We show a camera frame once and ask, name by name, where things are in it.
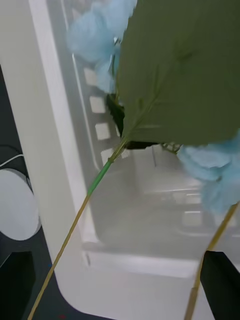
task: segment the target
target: light blue flower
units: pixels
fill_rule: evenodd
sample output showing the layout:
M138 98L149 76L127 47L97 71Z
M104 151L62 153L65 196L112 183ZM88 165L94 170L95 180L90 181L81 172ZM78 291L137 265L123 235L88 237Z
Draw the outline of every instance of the light blue flower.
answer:
M115 80L111 75L111 61L100 63L95 68L97 87L112 94L115 92Z
M101 7L107 27L115 37L123 38L129 17L133 15L136 5L137 0L111 0L107 5Z
M70 26L66 39L69 50L88 62L105 61L115 50L114 34L94 5Z
M191 160L199 166L206 168L221 168L231 162L231 154L219 150L216 145L186 146L183 147Z
M240 201L240 130L235 138L206 146L182 146L177 154L186 171L203 182L202 205L225 214Z
M177 153L178 159L182 162L185 170L194 178L206 181L216 181L220 178L222 170L218 167L204 167L194 161L187 153L186 147L182 146Z
M97 86L106 93L115 91L120 45L137 0L111 0L93 3L91 10L76 20L67 32L69 50L88 62L96 63Z
M208 212L225 214L240 201L240 166L231 163L219 181L207 182L201 190L202 205Z

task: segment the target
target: dark leaf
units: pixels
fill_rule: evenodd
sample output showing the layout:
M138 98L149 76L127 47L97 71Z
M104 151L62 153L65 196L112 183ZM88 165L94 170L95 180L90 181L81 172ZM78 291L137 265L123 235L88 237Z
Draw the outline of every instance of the dark leaf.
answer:
M127 140L204 145L237 133L239 14L239 0L137 2L118 70Z

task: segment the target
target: white circular object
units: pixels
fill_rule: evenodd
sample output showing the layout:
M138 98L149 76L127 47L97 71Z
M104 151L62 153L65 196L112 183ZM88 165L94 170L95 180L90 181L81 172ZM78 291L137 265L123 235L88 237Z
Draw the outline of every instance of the white circular object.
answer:
M14 240L26 240L40 226L37 203L26 177L16 170L0 170L0 231Z

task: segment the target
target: white plastic bin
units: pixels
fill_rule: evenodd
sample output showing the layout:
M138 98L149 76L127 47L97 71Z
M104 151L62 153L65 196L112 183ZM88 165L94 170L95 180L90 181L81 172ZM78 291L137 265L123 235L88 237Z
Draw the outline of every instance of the white plastic bin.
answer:
M68 26L91 2L0 2L0 63L52 260L120 141L93 66L66 45ZM182 319L193 275L222 219L203 211L198 188L159 146L124 152L56 267L63 297L111 319ZM239 225L236 214L217 246L237 266ZM194 319L213 319L204 294Z

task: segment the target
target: green leaf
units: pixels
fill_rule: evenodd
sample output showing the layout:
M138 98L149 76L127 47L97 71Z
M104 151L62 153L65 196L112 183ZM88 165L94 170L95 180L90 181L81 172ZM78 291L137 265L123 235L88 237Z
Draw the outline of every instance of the green leaf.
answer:
M128 141L204 145L236 134L239 13L239 0L138 0L118 70Z

